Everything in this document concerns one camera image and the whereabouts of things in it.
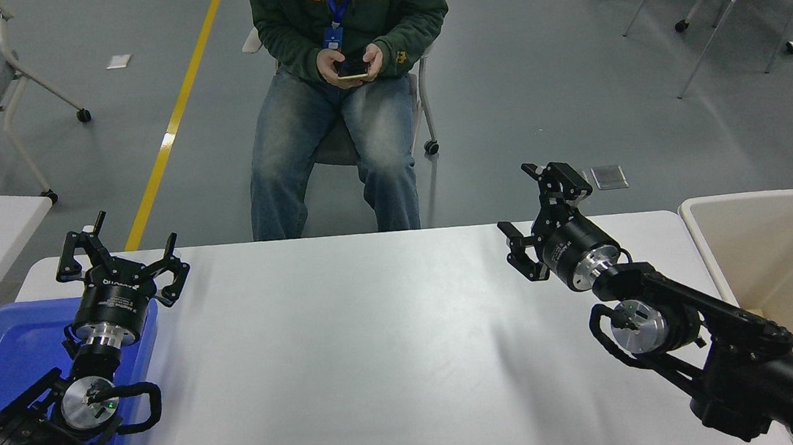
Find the person's right hand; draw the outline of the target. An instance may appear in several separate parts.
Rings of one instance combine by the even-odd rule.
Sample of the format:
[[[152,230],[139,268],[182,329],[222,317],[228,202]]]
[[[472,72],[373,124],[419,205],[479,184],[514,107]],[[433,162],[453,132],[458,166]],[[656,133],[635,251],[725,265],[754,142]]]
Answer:
[[[333,87],[348,90],[359,87],[363,81],[361,79],[343,80],[339,78],[337,65],[346,62],[345,55],[341,51],[324,48],[317,53],[316,63],[322,79]]]

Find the person's left hand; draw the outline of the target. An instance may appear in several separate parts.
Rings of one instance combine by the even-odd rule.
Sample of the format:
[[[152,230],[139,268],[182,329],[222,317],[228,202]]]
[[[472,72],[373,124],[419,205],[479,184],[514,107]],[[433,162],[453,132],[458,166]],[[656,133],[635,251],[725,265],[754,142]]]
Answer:
[[[363,72],[357,77],[357,80],[368,82],[374,81],[379,76],[380,71],[383,69],[383,52],[377,43],[369,43],[367,47],[358,55],[360,59],[361,68]]]

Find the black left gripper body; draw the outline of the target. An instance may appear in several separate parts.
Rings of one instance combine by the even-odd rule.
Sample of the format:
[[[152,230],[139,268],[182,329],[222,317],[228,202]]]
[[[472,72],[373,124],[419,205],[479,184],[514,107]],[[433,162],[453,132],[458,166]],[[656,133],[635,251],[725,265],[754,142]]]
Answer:
[[[93,268],[84,277],[81,296],[73,327],[76,337],[86,337],[100,324],[110,323],[125,331],[142,331],[149,312],[150,299],[157,290],[152,279],[114,279],[108,270]]]

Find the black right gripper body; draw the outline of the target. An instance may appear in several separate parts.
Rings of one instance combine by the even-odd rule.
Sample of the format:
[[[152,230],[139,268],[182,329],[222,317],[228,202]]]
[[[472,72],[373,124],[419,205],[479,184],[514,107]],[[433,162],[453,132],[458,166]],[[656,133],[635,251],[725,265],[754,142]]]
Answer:
[[[572,290],[592,288],[621,256],[620,244],[580,213],[561,223],[538,220],[532,232],[539,261]]]

